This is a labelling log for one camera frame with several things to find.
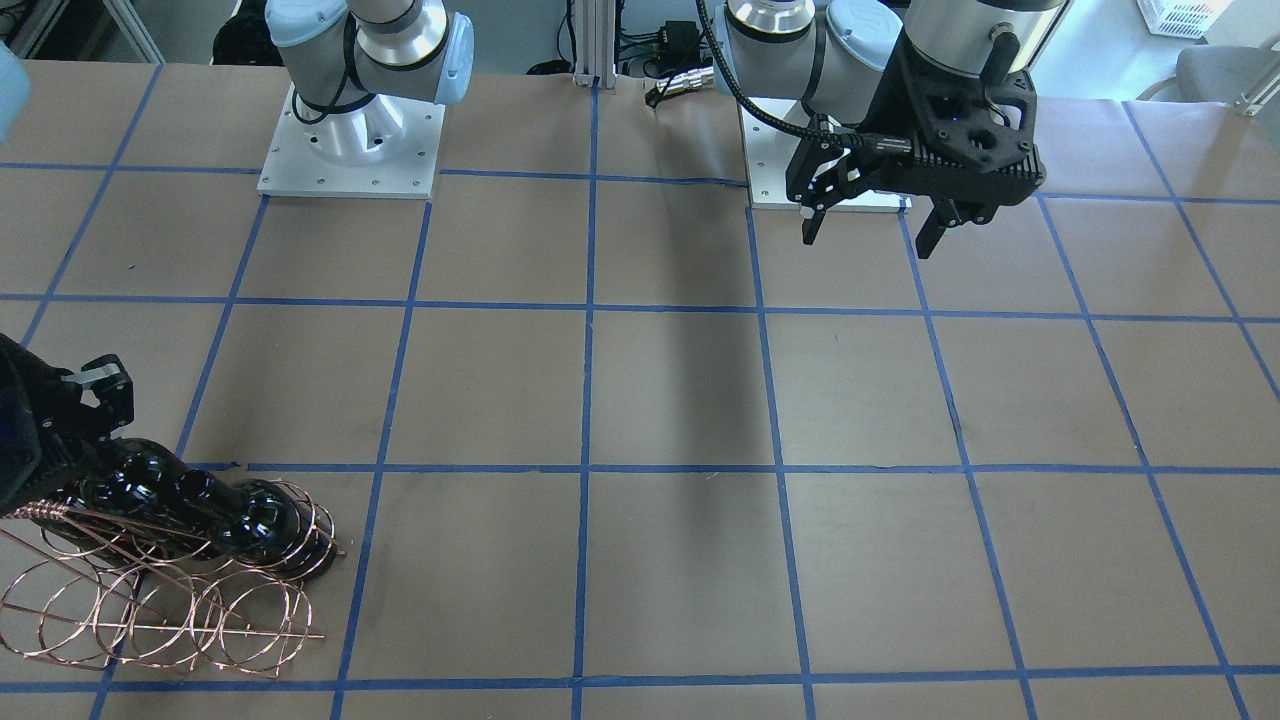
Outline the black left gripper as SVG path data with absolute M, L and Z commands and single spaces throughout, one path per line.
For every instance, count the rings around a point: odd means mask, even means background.
M 1016 67 L 1019 42 L 980 42 L 973 76 L 946 69 L 913 42 L 893 46 L 861 123 L 822 129 L 812 120 L 785 174 L 803 205 L 803 243 L 813 246 L 827 208 L 869 191 L 927 196 L 916 233 L 927 260 L 963 206 L 1014 206 L 1046 181 L 1034 142 L 1037 96 Z

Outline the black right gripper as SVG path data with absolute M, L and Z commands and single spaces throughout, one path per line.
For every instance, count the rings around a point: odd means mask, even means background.
M 45 498 L 97 461 L 97 446 L 134 420 L 133 380 L 115 354 L 78 372 L 1 337 L 1 512 Z

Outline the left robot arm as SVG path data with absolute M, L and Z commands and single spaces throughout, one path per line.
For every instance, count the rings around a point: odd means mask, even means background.
M 1036 146 L 1036 46 L 1061 1 L 698 3 L 724 90 L 797 140 L 785 172 L 803 242 L 870 192 L 924 196 L 915 240 L 989 223 L 1046 181 Z

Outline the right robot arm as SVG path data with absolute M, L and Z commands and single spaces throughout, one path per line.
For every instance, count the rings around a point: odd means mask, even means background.
M 474 68 L 474 26 L 442 1 L 268 1 L 265 24 L 298 99 L 321 124 L 381 96 L 452 105 Z M 3 370 L 3 511 L 44 497 L 60 470 L 27 391 Z

